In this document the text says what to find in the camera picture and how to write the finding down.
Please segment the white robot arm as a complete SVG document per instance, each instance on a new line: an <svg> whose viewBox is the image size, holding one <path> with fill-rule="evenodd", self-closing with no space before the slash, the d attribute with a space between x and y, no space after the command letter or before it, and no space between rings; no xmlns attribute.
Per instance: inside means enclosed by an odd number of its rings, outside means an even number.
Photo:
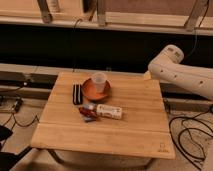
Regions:
<svg viewBox="0 0 213 171"><path fill-rule="evenodd" d="M182 65L183 51L167 45L149 63L151 75L213 101L213 69Z"/></svg>

